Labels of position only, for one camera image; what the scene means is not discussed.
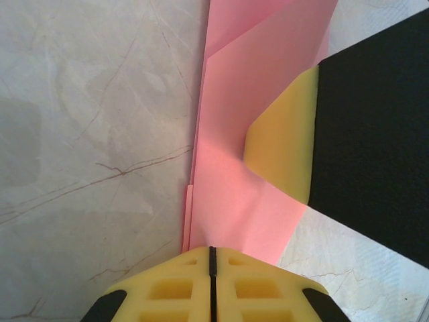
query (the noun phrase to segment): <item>yellow foam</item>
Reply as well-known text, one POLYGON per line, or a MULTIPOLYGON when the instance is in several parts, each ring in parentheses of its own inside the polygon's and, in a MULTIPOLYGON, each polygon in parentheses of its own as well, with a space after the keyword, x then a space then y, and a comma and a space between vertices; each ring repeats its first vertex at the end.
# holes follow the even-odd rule
POLYGON ((217 248, 217 306, 221 322, 320 322, 302 293, 319 283, 229 248, 217 248))
POLYGON ((119 282, 127 297, 112 322, 210 322, 208 248, 197 248, 119 282))
POLYGON ((310 194, 318 67, 298 76, 247 132, 244 161, 301 203, 310 194))

